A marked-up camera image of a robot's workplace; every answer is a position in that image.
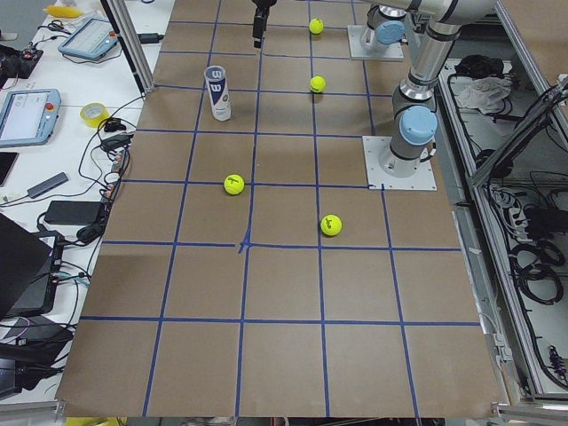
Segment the mounting plate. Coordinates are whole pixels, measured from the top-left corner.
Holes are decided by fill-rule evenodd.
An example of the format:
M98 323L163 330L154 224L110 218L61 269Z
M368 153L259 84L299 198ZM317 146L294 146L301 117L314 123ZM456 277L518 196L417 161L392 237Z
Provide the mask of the mounting plate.
M347 34L349 35L349 49L353 59L370 59L370 60L385 60L385 61L398 61L404 60L405 56L402 52L400 43L393 43L386 47L384 51L369 51L361 45L361 35L365 31L363 25L348 25Z
M365 164L369 189L399 189L407 191L436 191L436 179L430 162L421 162L411 177L394 177L383 170L379 164L379 154L391 142L391 137L364 136ZM428 155L426 149L422 157Z

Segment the ball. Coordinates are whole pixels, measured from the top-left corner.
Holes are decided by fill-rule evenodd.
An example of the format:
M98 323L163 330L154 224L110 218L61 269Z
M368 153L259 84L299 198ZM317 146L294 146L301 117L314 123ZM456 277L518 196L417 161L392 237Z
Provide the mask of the ball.
M230 195L237 195L245 189L245 181L239 175L229 175L225 178L223 186Z
M338 216L327 215L319 222L319 228L328 237L335 237L341 232L343 224Z
M310 32L312 34L321 34L323 31L323 20L320 18L314 18L310 21Z
M326 79L321 75L316 75L310 80L310 89L314 93L321 93L326 89L327 83Z

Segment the black phone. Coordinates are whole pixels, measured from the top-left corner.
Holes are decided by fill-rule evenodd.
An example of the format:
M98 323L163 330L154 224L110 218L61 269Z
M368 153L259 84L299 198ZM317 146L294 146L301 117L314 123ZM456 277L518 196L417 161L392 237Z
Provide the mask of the black phone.
M18 153L0 153L0 186L4 186L17 157Z

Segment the yellow tape roll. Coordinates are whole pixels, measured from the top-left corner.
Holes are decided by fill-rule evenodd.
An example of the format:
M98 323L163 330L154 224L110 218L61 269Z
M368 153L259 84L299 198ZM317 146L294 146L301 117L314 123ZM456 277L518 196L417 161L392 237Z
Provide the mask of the yellow tape roll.
M103 120L110 117L107 107L98 102L85 105L81 109L81 118L85 120L89 127L97 129Z

